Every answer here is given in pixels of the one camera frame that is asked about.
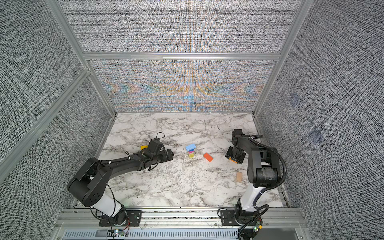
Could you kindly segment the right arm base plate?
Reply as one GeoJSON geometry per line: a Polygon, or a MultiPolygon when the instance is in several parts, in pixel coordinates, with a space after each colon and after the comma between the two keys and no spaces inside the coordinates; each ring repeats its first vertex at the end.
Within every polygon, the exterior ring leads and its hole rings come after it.
{"type": "Polygon", "coordinates": [[[221,208],[217,211],[223,226],[242,226],[250,220],[252,220],[254,223],[259,213],[259,211],[246,212],[243,210],[224,208],[221,208]]]}

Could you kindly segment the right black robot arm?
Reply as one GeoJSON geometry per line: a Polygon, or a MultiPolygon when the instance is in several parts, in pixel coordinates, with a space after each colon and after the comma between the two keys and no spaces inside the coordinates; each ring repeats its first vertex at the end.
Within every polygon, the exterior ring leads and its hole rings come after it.
{"type": "Polygon", "coordinates": [[[262,135],[246,135],[241,129],[232,131],[232,147],[229,147],[226,158],[242,164],[248,157],[248,187],[244,195],[235,205],[234,218],[240,225],[255,221],[270,206],[260,204],[260,199],[269,190],[279,187],[287,176],[287,165],[277,149],[269,147],[258,139],[262,135]]]}

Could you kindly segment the red-orange block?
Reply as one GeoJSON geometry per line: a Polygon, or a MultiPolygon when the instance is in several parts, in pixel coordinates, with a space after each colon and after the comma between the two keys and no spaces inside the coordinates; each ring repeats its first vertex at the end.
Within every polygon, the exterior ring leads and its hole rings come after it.
{"type": "Polygon", "coordinates": [[[214,158],[210,155],[210,154],[208,154],[208,153],[205,153],[204,155],[203,155],[203,157],[208,161],[208,162],[211,162],[214,158]]]}

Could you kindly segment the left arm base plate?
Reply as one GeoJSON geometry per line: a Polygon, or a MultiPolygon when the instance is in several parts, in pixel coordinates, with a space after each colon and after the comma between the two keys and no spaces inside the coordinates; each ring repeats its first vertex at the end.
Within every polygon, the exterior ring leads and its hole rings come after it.
{"type": "Polygon", "coordinates": [[[142,218],[140,210],[120,210],[114,217],[102,214],[99,227],[138,227],[142,218]]]}

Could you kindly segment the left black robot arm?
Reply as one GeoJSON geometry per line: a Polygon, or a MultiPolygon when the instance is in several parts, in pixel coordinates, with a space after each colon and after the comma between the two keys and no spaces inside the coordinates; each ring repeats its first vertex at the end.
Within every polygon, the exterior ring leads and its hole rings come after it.
{"type": "Polygon", "coordinates": [[[158,164],[172,161],[174,153],[166,149],[159,138],[151,139],[149,145],[137,153],[114,160],[88,159],[69,181],[67,190],[83,206],[101,212],[99,226],[128,226],[129,216],[126,207],[116,200],[114,194],[108,196],[111,189],[109,180],[130,172],[153,170],[158,164]]]}

